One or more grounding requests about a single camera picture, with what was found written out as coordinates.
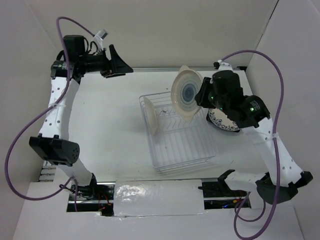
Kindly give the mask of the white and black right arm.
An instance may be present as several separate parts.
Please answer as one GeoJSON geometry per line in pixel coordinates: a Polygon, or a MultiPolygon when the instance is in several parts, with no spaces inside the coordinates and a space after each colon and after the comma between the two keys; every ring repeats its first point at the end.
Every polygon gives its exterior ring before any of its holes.
{"type": "Polygon", "coordinates": [[[257,191],[268,204],[291,200],[298,189],[313,180],[309,171],[302,170],[293,160],[280,137],[263,100],[256,95],[245,95],[240,77],[233,70],[221,70],[205,77],[196,104],[205,109],[217,109],[234,121],[252,141],[259,152],[266,173],[241,173],[227,170],[218,178],[218,190],[223,196],[234,191],[257,191]]]}

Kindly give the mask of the cream plate with blue centre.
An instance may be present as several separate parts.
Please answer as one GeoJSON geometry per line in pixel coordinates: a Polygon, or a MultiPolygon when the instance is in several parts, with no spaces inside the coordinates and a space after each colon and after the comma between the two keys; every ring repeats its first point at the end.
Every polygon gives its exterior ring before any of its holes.
{"type": "Polygon", "coordinates": [[[197,71],[183,65],[173,81],[170,91],[175,112],[185,121],[190,122],[201,109],[195,96],[200,91],[203,77],[197,71]]]}

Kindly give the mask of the orange rimmed petal pattern plate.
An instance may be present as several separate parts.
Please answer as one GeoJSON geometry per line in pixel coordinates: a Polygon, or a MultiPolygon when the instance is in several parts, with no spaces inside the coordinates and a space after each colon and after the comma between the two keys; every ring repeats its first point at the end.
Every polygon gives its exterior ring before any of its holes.
{"type": "Polygon", "coordinates": [[[154,135],[158,129],[158,119],[155,111],[154,104],[146,97],[143,97],[144,106],[147,114],[147,120],[149,124],[149,130],[154,135]]]}

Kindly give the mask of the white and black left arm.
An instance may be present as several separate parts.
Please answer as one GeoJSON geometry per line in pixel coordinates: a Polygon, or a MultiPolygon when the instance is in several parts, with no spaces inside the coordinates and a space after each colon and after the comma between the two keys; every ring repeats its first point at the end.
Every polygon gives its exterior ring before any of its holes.
{"type": "Polygon", "coordinates": [[[76,183],[73,189],[86,199],[97,197],[99,187],[96,177],[86,169],[80,160],[80,146],[69,140],[69,122],[73,102],[79,90],[82,77],[87,73],[100,72],[104,78],[120,77],[132,73],[133,69],[118,55],[114,45],[106,50],[89,54],[80,47],[71,51],[70,80],[67,79],[67,62],[55,60],[51,66],[50,110],[45,115],[37,136],[29,139],[30,147],[45,161],[62,170],[76,183]]]}

